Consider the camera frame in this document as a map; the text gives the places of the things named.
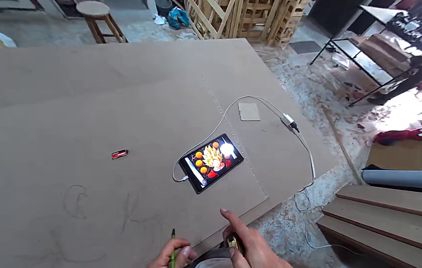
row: anime character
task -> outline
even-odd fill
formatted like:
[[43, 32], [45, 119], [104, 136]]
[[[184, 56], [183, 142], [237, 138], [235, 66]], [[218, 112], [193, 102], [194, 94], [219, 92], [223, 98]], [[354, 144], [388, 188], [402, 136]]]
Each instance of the anime character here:
[[229, 168], [232, 165], [230, 160], [223, 161], [223, 155], [219, 149], [214, 148], [214, 146], [206, 146], [203, 152], [203, 162], [210, 168], [213, 168], [209, 174], [209, 178], [214, 178], [218, 175], [217, 172], [220, 172], [224, 168]]

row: person's arm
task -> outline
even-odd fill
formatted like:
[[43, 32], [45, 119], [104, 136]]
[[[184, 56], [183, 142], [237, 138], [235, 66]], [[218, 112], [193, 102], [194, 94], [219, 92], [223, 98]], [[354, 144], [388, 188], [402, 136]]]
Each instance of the person's arm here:
[[176, 257], [175, 268], [183, 268], [184, 266], [191, 264], [193, 259], [197, 256], [196, 252], [190, 247], [190, 245], [190, 241], [186, 239], [170, 239], [160, 251], [158, 257], [148, 263], [146, 268], [167, 268], [173, 250], [179, 251], [178, 256]]
[[247, 228], [231, 211], [221, 209], [221, 215], [230, 223], [222, 233], [223, 238], [226, 239], [226, 236], [234, 231], [246, 249], [245, 256], [233, 247], [229, 249], [234, 268], [292, 268], [288, 262], [280, 259], [272, 251], [257, 230]]

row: green pencil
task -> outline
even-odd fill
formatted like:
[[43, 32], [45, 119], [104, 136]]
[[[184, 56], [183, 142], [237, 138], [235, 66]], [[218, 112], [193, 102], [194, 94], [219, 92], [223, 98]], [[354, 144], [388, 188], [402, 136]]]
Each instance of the green pencil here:
[[[173, 231], [171, 232], [171, 239], [175, 238], [175, 229], [173, 228]], [[176, 257], [175, 257], [175, 251], [173, 250], [173, 252], [171, 253], [171, 268], [175, 268], [175, 261], [176, 261]]]

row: concrete floor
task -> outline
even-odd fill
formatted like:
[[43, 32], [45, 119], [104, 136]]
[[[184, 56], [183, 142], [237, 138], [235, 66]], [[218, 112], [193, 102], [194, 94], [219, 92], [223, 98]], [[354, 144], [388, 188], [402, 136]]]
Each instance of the concrete floor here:
[[[119, 0], [110, 0], [111, 13], [130, 42], [197, 39], [190, 29], [175, 31], [166, 25], [155, 25], [146, 9], [122, 5]], [[42, 12], [17, 10], [2, 12], [0, 32], [10, 36], [19, 47], [76, 46], [95, 43], [83, 20], [55, 21]], [[306, 20], [301, 22], [293, 42], [304, 40], [315, 40], [321, 46], [327, 42], [327, 38]], [[355, 184], [357, 180], [350, 171], [329, 123], [319, 108], [320, 105], [323, 104], [330, 109], [334, 123], [343, 136], [346, 150], [357, 168], [362, 168], [368, 156], [369, 141], [378, 131], [411, 127], [414, 121], [413, 114], [417, 113], [415, 107], [422, 109], [421, 97], [410, 91], [394, 98], [386, 106], [374, 107], [362, 101], [353, 108], [346, 108], [348, 102], [337, 97], [343, 82], [350, 82], [357, 77], [357, 81], [352, 82], [358, 84], [360, 88], [372, 89], [374, 86], [361, 71], [343, 72], [339, 68], [326, 70], [324, 64], [329, 64], [330, 58], [326, 52], [314, 65], [308, 66], [316, 53], [296, 54], [290, 46], [281, 49], [267, 47], [255, 40], [250, 40], [250, 43], [279, 79], [283, 89], [300, 106], [302, 113], [312, 122], [315, 129], [322, 133], [332, 153], [339, 160], [338, 166], [318, 178], [315, 184], [308, 188], [309, 242], [313, 247], [327, 245], [328, 241], [315, 225], [321, 217], [321, 208], [334, 198], [334, 193], [341, 187]], [[351, 46], [347, 48], [349, 51], [354, 50]], [[364, 58], [364, 55], [361, 57], [363, 64], [369, 66], [373, 73], [381, 72], [377, 67], [372, 67], [371, 61]], [[378, 76], [384, 79], [385, 74], [380, 73]], [[363, 125], [364, 128], [358, 128], [357, 124]], [[304, 236], [306, 216], [297, 210], [296, 204], [301, 209], [308, 205], [303, 195], [297, 195], [250, 224], [265, 236], [281, 258], [288, 260], [296, 268], [386, 267], [372, 258], [355, 255], [342, 248], [311, 248]]]

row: gray roll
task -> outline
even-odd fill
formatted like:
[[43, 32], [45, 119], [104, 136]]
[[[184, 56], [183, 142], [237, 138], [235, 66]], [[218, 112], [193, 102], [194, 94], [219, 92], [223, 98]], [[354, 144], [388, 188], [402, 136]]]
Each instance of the gray roll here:
[[363, 170], [362, 178], [369, 184], [422, 188], [422, 170]]

